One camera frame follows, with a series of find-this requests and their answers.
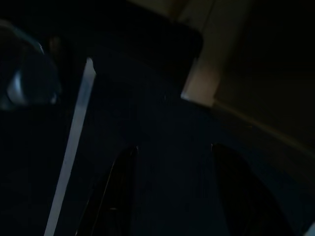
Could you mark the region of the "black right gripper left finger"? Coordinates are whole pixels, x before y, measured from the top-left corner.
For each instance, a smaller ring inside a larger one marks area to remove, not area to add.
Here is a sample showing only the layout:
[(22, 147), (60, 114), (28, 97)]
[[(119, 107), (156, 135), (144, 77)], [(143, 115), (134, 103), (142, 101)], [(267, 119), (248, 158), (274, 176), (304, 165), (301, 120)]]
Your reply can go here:
[(130, 236), (138, 147), (124, 149), (96, 185), (78, 226), (78, 236)]

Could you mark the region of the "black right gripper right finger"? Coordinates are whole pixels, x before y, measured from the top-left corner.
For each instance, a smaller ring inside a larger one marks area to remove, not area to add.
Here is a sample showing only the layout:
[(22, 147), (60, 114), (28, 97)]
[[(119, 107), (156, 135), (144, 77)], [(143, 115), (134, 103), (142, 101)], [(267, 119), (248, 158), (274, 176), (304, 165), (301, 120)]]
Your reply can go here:
[(240, 152), (214, 143), (212, 154), (220, 202), (231, 236), (303, 235)]

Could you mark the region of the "white tape line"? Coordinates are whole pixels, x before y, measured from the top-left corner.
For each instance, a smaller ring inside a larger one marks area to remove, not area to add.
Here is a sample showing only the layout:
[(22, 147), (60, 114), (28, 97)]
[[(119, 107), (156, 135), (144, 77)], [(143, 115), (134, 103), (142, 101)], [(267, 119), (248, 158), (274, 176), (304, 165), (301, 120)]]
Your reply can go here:
[(55, 234), (72, 167), (75, 161), (95, 77), (96, 72), (93, 60), (92, 58), (87, 58), (75, 104), (69, 137), (63, 157), (63, 164), (43, 236), (54, 236)]

